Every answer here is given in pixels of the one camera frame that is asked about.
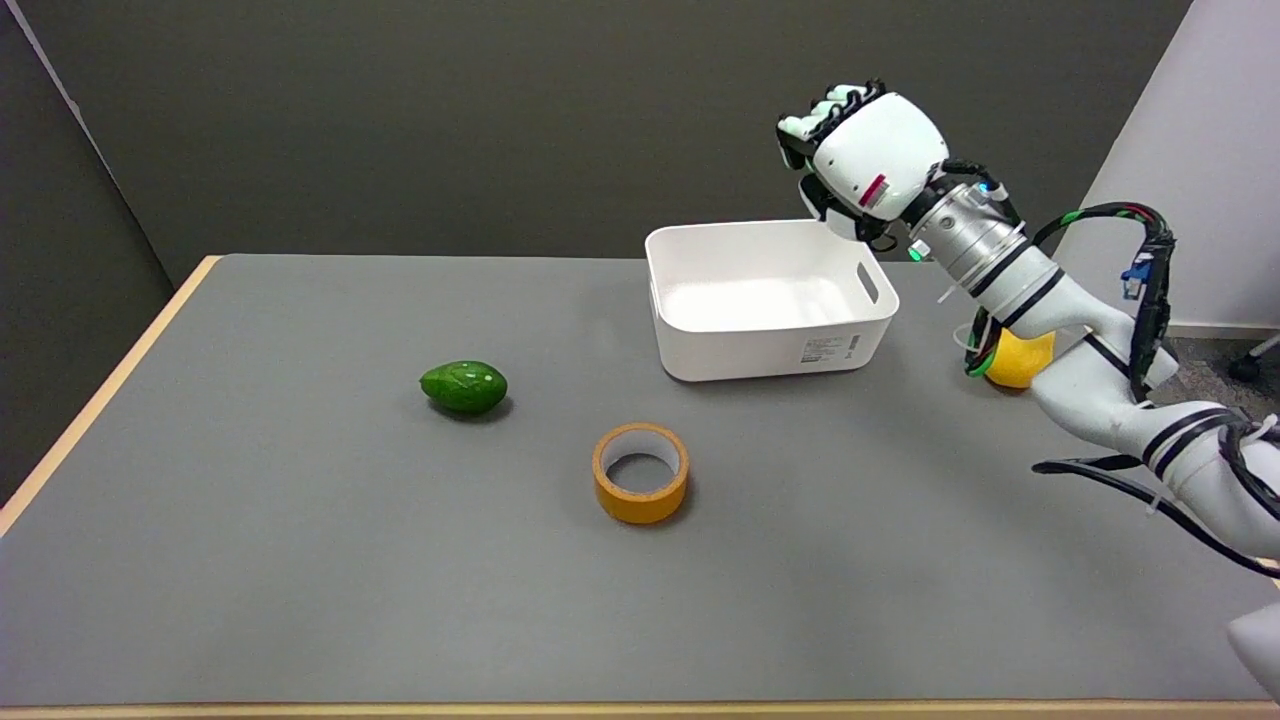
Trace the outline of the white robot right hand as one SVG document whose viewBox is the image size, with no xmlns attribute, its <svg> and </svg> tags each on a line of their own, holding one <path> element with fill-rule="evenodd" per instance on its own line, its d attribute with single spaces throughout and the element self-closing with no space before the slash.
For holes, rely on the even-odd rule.
<svg viewBox="0 0 1280 720">
<path fill-rule="evenodd" d="M 774 133 L 801 199 L 842 240 L 874 243 L 925 191 L 950 150 L 934 122 L 879 79 L 833 85 Z"/>
</svg>

